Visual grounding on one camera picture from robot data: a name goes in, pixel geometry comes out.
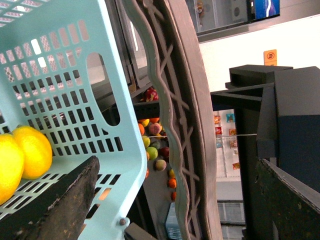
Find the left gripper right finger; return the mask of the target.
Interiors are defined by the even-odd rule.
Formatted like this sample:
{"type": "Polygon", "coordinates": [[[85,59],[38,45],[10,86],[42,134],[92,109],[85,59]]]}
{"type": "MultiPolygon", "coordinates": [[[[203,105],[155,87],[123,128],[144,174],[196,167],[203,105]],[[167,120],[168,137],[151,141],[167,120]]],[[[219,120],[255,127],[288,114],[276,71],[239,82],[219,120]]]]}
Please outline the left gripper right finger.
{"type": "Polygon", "coordinates": [[[320,193],[270,161],[256,164],[257,182],[281,240],[320,238],[320,193]]]}

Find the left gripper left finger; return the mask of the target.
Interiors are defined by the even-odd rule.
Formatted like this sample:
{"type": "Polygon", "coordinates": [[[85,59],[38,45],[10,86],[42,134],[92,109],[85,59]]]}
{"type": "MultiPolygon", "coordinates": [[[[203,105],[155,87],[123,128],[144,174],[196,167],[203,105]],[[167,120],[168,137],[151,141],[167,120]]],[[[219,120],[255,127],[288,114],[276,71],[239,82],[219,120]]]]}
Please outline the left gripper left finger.
{"type": "Polygon", "coordinates": [[[76,240],[89,212],[100,170],[91,156],[33,201],[0,222],[2,240],[76,240]]]}

